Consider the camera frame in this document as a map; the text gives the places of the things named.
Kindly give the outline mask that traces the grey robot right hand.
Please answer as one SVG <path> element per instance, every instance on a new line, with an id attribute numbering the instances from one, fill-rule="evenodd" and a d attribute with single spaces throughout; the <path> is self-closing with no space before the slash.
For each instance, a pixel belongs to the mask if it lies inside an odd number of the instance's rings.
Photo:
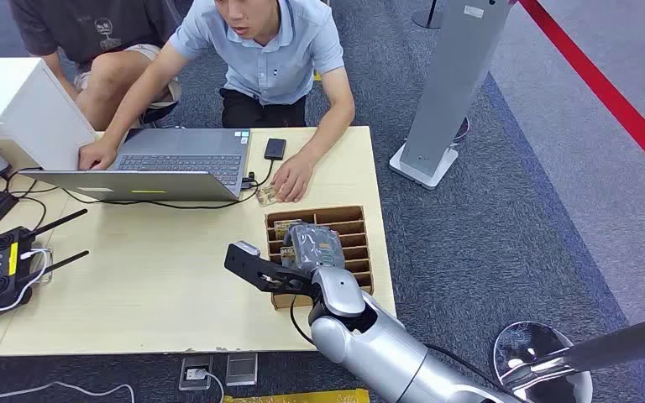
<path id="1" fill-rule="evenodd" d="M 318 266 L 345 268 L 343 246 L 337 231 L 315 224 L 292 224 L 283 238 L 284 267 L 311 274 Z"/>

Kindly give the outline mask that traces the person's left hand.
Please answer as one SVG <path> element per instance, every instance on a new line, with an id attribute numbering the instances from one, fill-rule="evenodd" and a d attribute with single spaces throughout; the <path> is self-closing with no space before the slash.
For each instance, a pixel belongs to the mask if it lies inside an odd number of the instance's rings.
<path id="1" fill-rule="evenodd" d="M 271 185 L 278 202 L 298 202 L 305 194 L 317 159 L 308 152 L 298 152 L 284 162 L 273 176 Z"/>

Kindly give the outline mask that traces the person's right hand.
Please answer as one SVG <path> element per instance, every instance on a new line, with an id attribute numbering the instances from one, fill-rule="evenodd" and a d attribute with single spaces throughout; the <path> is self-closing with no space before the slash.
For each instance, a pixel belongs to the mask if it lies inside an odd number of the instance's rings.
<path id="1" fill-rule="evenodd" d="M 118 141 L 100 138 L 79 149 L 79 170 L 105 170 L 117 158 Z"/>

